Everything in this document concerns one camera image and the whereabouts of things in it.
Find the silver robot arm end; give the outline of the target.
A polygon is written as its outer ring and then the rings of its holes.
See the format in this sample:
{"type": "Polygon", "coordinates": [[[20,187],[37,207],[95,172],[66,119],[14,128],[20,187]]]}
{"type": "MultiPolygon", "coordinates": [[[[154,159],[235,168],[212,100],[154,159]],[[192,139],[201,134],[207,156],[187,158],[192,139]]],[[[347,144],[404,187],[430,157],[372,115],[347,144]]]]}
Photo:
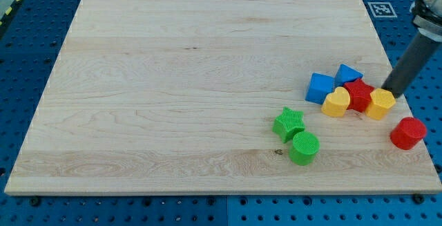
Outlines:
{"type": "Polygon", "coordinates": [[[410,12],[414,16],[412,23],[418,31],[441,43],[441,0],[414,0],[410,12]]]}

